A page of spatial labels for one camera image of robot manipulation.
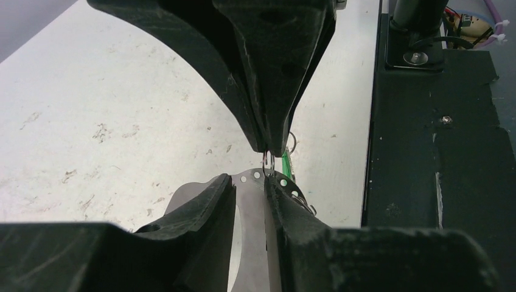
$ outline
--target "metal plate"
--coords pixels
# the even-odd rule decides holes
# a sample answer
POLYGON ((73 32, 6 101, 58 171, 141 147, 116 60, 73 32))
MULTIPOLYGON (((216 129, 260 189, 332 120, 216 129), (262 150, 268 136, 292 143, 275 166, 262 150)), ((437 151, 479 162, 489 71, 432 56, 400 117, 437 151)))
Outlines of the metal plate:
MULTIPOLYGON (((276 172, 276 175, 288 181, 285 191, 288 193, 295 191, 298 196, 303 197, 294 182, 279 172, 276 172)), ((266 202, 263 191, 263 170, 249 169, 232 175, 232 178, 237 189, 237 212, 229 264, 228 291, 270 291, 263 211, 264 202, 266 202)), ((170 200, 165 214, 199 195, 211 181, 190 182, 179 187, 170 200)))

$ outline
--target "gray wall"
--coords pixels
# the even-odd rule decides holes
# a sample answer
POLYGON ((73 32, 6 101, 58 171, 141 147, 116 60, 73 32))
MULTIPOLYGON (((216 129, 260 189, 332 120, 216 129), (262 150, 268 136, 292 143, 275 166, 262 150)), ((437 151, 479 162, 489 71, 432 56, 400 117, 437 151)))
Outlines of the gray wall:
POLYGON ((76 0, 0 0, 0 62, 76 0))

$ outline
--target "black base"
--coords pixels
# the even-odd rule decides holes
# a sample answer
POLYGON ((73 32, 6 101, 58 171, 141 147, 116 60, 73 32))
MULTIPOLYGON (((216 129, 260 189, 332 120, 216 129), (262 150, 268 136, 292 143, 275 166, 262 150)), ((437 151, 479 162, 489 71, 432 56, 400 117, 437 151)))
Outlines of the black base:
POLYGON ((444 68, 444 56, 441 43, 430 43, 413 50, 409 47, 409 36, 390 28, 388 31, 388 42, 386 50, 387 66, 392 68, 411 68, 426 71, 442 71, 444 68), (428 56, 428 61, 422 65, 414 65, 407 62, 405 55, 412 55, 418 52, 428 56))
POLYGON ((516 161, 490 54, 444 50, 441 73, 387 70, 387 28, 382 15, 363 225, 463 230, 516 287, 516 161))

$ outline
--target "bolt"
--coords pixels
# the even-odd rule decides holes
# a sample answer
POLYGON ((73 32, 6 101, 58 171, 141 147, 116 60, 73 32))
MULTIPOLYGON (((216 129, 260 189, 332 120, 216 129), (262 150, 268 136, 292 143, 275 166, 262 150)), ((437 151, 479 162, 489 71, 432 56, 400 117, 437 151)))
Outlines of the bolt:
POLYGON ((441 122, 445 125, 449 125, 453 122, 453 119, 450 116, 444 116, 441 118, 441 122))
POLYGON ((421 54, 420 53, 413 53, 412 54, 412 59, 410 59, 412 61, 412 63, 417 63, 419 61, 419 58, 421 58, 421 54))

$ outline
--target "cable tie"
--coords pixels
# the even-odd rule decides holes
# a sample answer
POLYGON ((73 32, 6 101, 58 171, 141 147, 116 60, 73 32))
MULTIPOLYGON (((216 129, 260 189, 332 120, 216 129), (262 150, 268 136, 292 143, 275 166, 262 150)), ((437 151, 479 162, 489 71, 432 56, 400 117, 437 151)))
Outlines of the cable tie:
POLYGON ((490 35, 490 38, 496 38, 498 40, 498 44, 503 44, 507 40, 505 39, 505 33, 501 33, 499 35, 490 35))
POLYGON ((503 27, 506 27, 509 25, 509 23, 511 23, 509 20, 505 19, 504 21, 500 21, 499 23, 496 23, 495 24, 495 27, 497 26, 503 26, 503 27))

